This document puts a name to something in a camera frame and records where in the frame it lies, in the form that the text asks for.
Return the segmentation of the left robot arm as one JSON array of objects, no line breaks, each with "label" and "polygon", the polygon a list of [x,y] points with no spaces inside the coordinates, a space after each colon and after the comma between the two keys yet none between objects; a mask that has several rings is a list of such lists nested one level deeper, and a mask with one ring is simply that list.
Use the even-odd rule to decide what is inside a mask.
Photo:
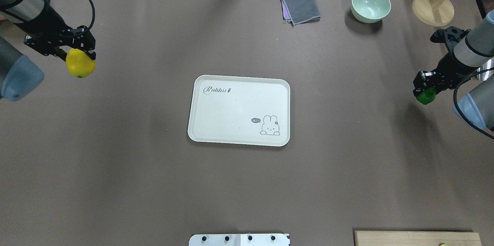
[{"label": "left robot arm", "polygon": [[[85,78],[96,67],[96,40],[91,33],[95,21],[92,0],[91,23],[70,27],[51,6],[51,0],[1,0],[1,18],[25,33],[24,44],[44,56],[65,62],[71,75]],[[1,38],[1,98],[23,99],[44,80],[44,72],[13,45]]]}]

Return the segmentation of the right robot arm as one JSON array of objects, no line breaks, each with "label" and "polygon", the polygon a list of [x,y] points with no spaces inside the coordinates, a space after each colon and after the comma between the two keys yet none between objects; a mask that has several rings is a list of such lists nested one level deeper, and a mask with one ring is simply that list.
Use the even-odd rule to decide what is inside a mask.
[{"label": "right robot arm", "polygon": [[470,127],[493,138],[493,76],[464,95],[459,90],[485,68],[494,54],[494,14],[490,11],[472,30],[457,27],[436,30],[430,41],[446,46],[447,52],[431,71],[419,71],[413,79],[413,96],[423,105],[433,102],[445,90],[452,90],[453,110]]}]

